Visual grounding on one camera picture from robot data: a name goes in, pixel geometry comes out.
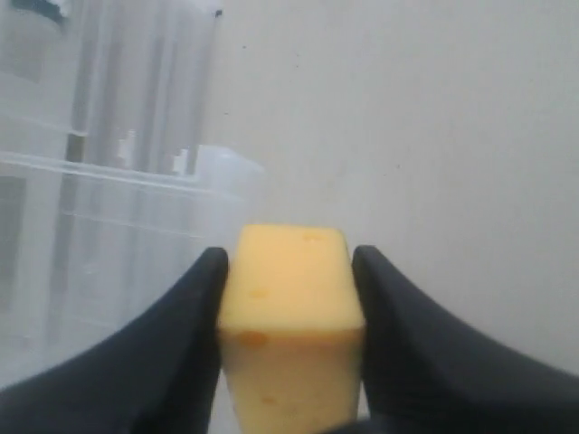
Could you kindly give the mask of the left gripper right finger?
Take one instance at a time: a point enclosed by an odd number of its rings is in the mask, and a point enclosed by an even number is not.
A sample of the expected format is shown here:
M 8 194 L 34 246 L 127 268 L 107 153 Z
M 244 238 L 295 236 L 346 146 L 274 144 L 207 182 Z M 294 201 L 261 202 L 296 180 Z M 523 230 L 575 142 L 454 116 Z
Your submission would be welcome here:
M 392 433 L 575 433 L 578 378 L 484 335 L 378 248 L 355 249 L 366 320 L 363 384 Z

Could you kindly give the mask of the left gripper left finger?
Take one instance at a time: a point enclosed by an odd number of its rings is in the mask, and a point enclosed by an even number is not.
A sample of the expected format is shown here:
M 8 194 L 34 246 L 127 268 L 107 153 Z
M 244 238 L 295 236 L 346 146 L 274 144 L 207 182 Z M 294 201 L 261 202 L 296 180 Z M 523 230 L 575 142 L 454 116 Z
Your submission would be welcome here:
M 205 433 L 221 369 L 229 268 L 208 248 L 143 314 L 87 351 L 1 391 L 4 433 Z

